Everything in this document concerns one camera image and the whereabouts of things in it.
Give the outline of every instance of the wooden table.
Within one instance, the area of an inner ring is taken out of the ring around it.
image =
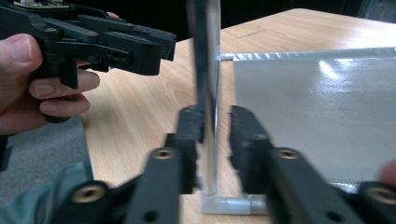
[[[395,47],[396,24],[294,9],[221,31],[222,52]],[[180,108],[195,104],[191,40],[177,43],[175,60],[157,77],[120,70],[100,74],[101,86],[86,94],[83,116],[96,179],[113,186],[140,173],[152,149],[172,133]],[[234,104],[233,63],[221,63],[219,194],[240,195],[230,167],[228,111]],[[180,223],[270,223],[263,216],[202,215],[200,193],[182,197]]]

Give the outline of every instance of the fingernail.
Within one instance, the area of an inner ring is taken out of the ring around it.
[[[32,48],[28,37],[12,43],[12,57],[16,62],[29,63],[32,61]]]
[[[43,113],[55,113],[59,111],[59,107],[56,105],[45,105],[41,107]]]
[[[35,85],[35,94],[37,96],[46,96],[53,94],[54,92],[55,92],[55,88],[50,84]]]

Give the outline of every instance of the dark background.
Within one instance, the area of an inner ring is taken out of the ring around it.
[[[186,0],[71,0],[118,14],[130,23],[172,32],[177,40],[189,38]],[[357,16],[363,0],[223,0],[221,26],[226,28],[245,21],[292,8],[309,8],[348,16]]]

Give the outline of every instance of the gray sheet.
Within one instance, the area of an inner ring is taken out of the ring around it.
[[[396,158],[395,48],[241,53],[233,69],[237,104],[332,182]]]

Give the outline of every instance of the wooden table top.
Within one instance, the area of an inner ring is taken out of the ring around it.
[[[221,31],[222,52],[395,47],[396,24],[307,9],[294,9]],[[195,104],[191,40],[177,43],[175,60],[162,61],[157,77],[121,70],[100,74],[101,85],[85,95],[83,115],[94,176],[117,186],[142,172],[147,155],[173,133],[178,110]],[[234,105],[233,63],[221,63],[219,195],[239,196],[227,156],[228,112]],[[180,223],[270,223],[265,216],[201,214],[200,192],[182,196]]]

